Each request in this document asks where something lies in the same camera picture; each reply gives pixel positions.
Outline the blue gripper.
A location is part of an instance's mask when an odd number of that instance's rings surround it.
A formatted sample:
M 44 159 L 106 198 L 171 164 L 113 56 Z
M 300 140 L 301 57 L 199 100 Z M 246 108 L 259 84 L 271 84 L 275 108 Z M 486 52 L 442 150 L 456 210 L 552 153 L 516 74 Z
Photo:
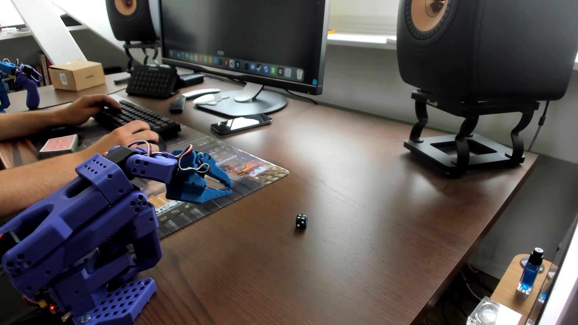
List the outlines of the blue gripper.
M 174 201 L 205 203 L 232 193 L 230 188 L 206 188 L 205 175 L 226 187 L 233 187 L 228 174 L 207 152 L 186 149 L 176 155 L 176 173 L 166 186 L 166 198 Z

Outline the person's right hand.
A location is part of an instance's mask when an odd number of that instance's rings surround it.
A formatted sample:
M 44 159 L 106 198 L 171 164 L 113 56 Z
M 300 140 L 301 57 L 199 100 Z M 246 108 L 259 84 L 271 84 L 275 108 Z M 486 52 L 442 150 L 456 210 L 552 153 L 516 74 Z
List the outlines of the person's right hand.
M 134 120 L 104 135 L 88 148 L 83 150 L 82 153 L 85 156 L 90 157 L 95 153 L 104 153 L 113 146 L 129 146 L 130 143 L 138 140 L 156 142 L 159 138 L 160 136 L 156 132 L 152 131 L 147 123 L 141 120 Z

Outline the person's left hand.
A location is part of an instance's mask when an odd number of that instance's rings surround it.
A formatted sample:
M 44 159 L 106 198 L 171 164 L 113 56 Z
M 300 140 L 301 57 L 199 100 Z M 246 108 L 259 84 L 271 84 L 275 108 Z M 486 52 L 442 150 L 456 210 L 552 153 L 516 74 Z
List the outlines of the person's left hand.
M 118 102 L 106 94 L 83 95 L 68 106 L 53 112 L 55 125 L 81 125 L 106 107 L 120 110 Z

